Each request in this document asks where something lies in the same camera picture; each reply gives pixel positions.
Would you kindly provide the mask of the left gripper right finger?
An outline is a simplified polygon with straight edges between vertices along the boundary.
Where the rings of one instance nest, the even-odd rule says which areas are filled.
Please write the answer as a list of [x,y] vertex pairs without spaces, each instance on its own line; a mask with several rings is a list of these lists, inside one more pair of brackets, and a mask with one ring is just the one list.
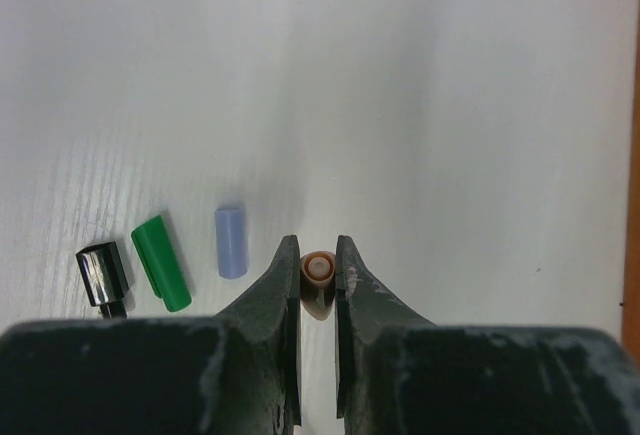
[[579,327],[438,326],[340,236],[337,415],[349,434],[631,434],[635,365]]

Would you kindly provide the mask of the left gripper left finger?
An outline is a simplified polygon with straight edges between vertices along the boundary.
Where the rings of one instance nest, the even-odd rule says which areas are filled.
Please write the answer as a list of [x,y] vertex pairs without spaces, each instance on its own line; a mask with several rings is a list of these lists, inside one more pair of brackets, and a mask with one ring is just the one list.
[[215,315],[33,321],[1,337],[5,434],[290,434],[300,250]]

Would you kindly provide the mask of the pastel pink highlighter cap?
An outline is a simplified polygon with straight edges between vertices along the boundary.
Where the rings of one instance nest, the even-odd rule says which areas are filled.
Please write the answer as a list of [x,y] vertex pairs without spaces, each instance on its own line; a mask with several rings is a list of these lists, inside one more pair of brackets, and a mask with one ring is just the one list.
[[300,261],[300,298],[304,308],[316,320],[328,318],[335,297],[335,255],[315,251]]

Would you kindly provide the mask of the pastel purple highlighter cap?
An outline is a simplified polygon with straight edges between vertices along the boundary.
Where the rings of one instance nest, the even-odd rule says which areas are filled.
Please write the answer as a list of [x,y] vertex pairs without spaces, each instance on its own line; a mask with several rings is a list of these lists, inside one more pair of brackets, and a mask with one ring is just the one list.
[[234,280],[248,271],[246,214],[242,206],[223,206],[215,212],[218,272]]

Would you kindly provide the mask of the black pen cap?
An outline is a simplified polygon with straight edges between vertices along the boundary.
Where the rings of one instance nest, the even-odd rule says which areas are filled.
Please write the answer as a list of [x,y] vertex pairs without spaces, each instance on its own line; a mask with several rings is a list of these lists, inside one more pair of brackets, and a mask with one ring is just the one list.
[[126,319],[124,300],[129,284],[117,243],[109,241],[85,247],[75,258],[90,305],[99,309],[103,319]]

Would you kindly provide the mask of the green pen cap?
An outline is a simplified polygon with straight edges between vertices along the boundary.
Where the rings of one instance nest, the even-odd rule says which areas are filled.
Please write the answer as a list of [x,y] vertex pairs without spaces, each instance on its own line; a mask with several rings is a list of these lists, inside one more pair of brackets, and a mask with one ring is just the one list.
[[163,217],[136,227],[131,239],[152,291],[166,310],[175,313],[188,307],[192,297]]

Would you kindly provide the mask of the orange compartment tray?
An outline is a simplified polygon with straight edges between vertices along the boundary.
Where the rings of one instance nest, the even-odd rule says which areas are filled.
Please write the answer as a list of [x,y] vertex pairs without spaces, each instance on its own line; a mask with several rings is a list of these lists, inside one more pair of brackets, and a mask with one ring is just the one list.
[[628,223],[621,307],[622,342],[639,363],[639,220]]

